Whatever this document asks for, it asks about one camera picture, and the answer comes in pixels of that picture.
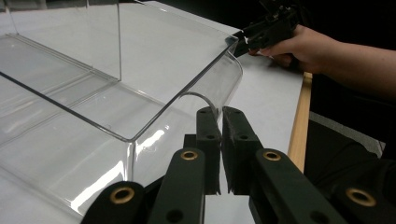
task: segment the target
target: finger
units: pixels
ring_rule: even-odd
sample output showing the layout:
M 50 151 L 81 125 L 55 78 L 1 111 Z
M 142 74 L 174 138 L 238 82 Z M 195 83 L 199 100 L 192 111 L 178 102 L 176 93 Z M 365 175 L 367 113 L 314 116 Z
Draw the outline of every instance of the finger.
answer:
M 260 54 L 260 49 L 249 49 L 248 54 L 251 56 L 262 56 Z
M 293 48 L 294 48 L 294 39 L 291 38 L 280 41 L 279 43 L 273 45 L 272 47 L 261 49 L 260 52 L 262 55 L 265 56 L 274 56 L 278 54 L 292 53 Z
M 274 61 L 282 67 L 289 67 L 291 63 L 291 56 L 289 54 L 278 54 L 272 56 Z

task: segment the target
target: transparent acrylic box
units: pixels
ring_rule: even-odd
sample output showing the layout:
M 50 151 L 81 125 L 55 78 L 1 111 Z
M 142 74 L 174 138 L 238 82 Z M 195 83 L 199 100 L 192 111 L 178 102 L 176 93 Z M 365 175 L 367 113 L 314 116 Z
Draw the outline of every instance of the transparent acrylic box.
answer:
M 195 112 L 230 100 L 236 41 L 138 2 L 0 1 L 0 166 L 77 217 L 112 183 L 146 186 Z

